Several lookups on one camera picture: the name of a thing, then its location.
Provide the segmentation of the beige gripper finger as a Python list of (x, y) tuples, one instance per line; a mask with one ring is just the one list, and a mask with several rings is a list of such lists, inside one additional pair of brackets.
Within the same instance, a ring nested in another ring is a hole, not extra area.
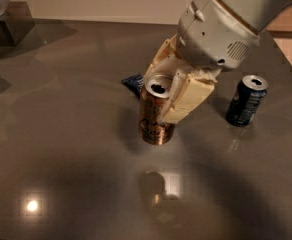
[(166, 39), (158, 49), (151, 64), (147, 68), (144, 78), (149, 78), (157, 73), (174, 75), (178, 68), (185, 66), (186, 62), (177, 52), (176, 35)]
[(169, 98), (159, 114), (159, 122), (178, 124), (182, 121), (214, 91), (219, 74), (219, 67), (178, 69)]

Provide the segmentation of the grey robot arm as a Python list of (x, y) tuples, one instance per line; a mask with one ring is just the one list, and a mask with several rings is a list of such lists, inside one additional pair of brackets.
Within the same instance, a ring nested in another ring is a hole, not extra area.
[(192, 0), (145, 73), (172, 78), (156, 121), (176, 124), (188, 116), (212, 93), (220, 72), (238, 68), (260, 32), (290, 6), (292, 0)]

